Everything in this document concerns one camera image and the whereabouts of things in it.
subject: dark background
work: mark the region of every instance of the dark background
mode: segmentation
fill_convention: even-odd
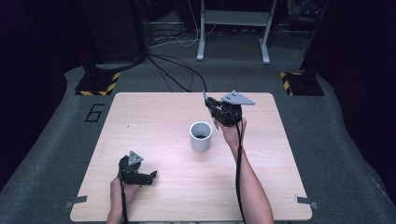
[[[385,0],[331,1],[304,61],[334,87],[350,136],[394,202],[395,9]],[[77,34],[63,12],[81,21]],[[81,66],[70,35],[85,41],[93,62],[101,58],[78,1],[2,1],[0,22],[2,188],[62,101],[64,73]]]

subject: wooden table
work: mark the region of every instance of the wooden table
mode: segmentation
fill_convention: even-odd
[[[220,100],[227,92],[209,92]],[[275,220],[307,220],[311,208],[295,202],[306,197],[288,138],[270,93],[242,93],[256,102],[243,105],[247,118],[244,147],[273,208]],[[211,148],[195,152],[190,126],[206,121],[214,129]],[[109,183],[118,163],[133,150],[145,160],[139,173],[157,170],[152,186],[141,188],[128,210],[133,221],[241,220],[235,193],[235,162],[222,132],[213,125],[203,94],[118,93],[106,118],[78,196],[73,221],[106,221]]]

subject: white cup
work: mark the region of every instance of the white cup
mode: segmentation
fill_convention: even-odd
[[[204,122],[197,121],[190,126],[191,147],[195,151],[204,152],[210,148],[212,127]]]

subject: human arm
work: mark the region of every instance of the human arm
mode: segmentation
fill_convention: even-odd
[[[224,139],[233,153],[235,162],[238,158],[239,137],[235,126],[224,126],[219,123],[222,129]],[[242,119],[238,123],[239,130],[241,131],[242,139],[247,126],[246,119]],[[239,188],[242,201],[242,208],[244,212],[245,221],[248,224],[256,223],[274,223],[274,216],[272,213],[271,205],[259,178],[254,173],[250,166],[248,157],[244,148],[242,147],[241,154],[241,169]]]
[[[140,189],[140,185],[125,185],[125,204],[131,203],[134,194]],[[120,179],[116,177],[110,183],[110,202],[111,207],[107,216],[107,224],[120,224],[122,222],[122,198]]]

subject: black cable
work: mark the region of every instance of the black cable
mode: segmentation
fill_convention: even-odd
[[[156,63],[154,62],[154,60],[153,60],[151,57],[157,58],[157,59],[161,59],[161,60],[166,61],[166,62],[169,62],[169,63],[174,63],[174,64],[176,64],[176,65],[179,65],[179,66],[181,66],[181,67],[184,67],[184,68],[186,68],[186,69],[191,70],[191,71],[192,71],[192,77],[193,77],[193,74],[196,74],[196,75],[202,80],[202,82],[203,82],[203,84],[204,84],[204,87],[205,87],[205,91],[207,91],[207,86],[206,86],[206,83],[205,83],[204,78],[201,76],[201,74],[199,74],[197,71],[195,71],[195,70],[194,70],[191,66],[189,66],[187,63],[184,63],[184,62],[181,61],[180,59],[175,58],[175,57],[171,57],[171,56],[165,56],[165,55],[161,55],[161,56],[160,56],[160,55],[154,55],[154,54],[148,54],[148,55],[146,56],[146,58],[149,59],[149,60],[157,67],[157,69],[158,69],[159,71],[161,71],[160,74],[162,74],[162,72],[163,72],[163,73],[166,74],[169,78],[171,78],[181,89],[183,89],[184,91],[187,91],[187,92],[191,92],[192,79],[191,79],[191,84],[190,84],[189,89],[183,87],[183,86],[182,86],[180,83],[178,83],[171,75],[169,75],[169,73],[167,73],[163,68],[161,68],[158,64],[156,64]],[[170,58],[170,59],[177,60],[177,61],[179,61],[180,63],[174,62],[174,61],[169,60],[169,59],[166,59],[166,58]]]
[[[189,86],[189,91],[191,91],[191,86],[192,86],[192,82],[193,82],[193,79],[194,79],[194,69],[192,69],[192,67],[191,67],[189,64],[187,64],[187,63],[181,61],[179,58],[175,58],[175,57],[172,57],[172,56],[166,56],[166,55],[155,55],[155,56],[157,56],[157,57],[159,57],[159,58],[161,58],[161,59],[163,59],[163,58],[170,58],[170,59],[177,60],[177,61],[179,61],[179,62],[181,62],[181,63],[184,63],[184,64],[191,70],[191,82],[190,82],[190,86]]]
[[[165,70],[163,70],[163,68],[161,68],[158,64],[156,64],[149,56],[147,56],[147,59],[149,59],[156,67],[157,69],[163,71],[169,78],[171,78],[181,89],[183,89],[184,91],[187,92],[191,92],[189,90],[187,90],[186,88],[184,88],[180,83],[178,83],[173,77],[171,77]]]
[[[122,198],[122,216],[123,216],[123,223],[128,224],[128,214],[126,212],[126,202],[125,202],[125,189],[123,185],[122,176],[119,171],[119,179],[120,179],[120,187],[121,187],[121,198]]]
[[[191,68],[187,63],[184,63],[184,62],[181,61],[180,59],[175,58],[175,57],[171,57],[171,56],[155,55],[155,54],[149,54],[148,56],[149,56],[149,57],[155,57],[155,58],[164,60],[164,61],[166,61],[166,62],[174,63],[174,64],[177,64],[177,65],[182,66],[182,67],[184,67],[184,68],[190,69],[193,73],[195,73],[195,74],[202,80],[202,82],[203,82],[203,84],[204,84],[204,87],[205,87],[205,92],[207,92],[207,86],[206,86],[206,83],[205,83],[204,78],[201,76],[201,74],[199,74],[197,71],[195,71],[193,68]],[[164,57],[178,60],[178,61],[180,61],[181,63],[184,63],[184,64],[186,64],[186,65],[181,64],[181,63],[173,62],[173,61],[171,61],[171,60],[165,59]],[[179,87],[181,87],[183,90],[188,91],[187,89],[185,89],[184,87],[182,87],[178,82],[176,82],[176,84],[177,84]]]
[[[235,116],[228,108],[223,107],[230,115],[233,117],[233,124],[236,126],[236,132],[238,134],[238,156],[236,158],[236,174],[235,174],[235,188],[236,188],[236,197],[238,199],[239,210],[241,211],[242,219],[245,221],[244,209],[242,207],[242,199],[241,199],[241,189],[240,189],[240,178],[241,178],[241,163],[242,163],[242,134],[244,128],[244,121],[242,120],[242,132],[239,130],[239,125],[236,122]]]

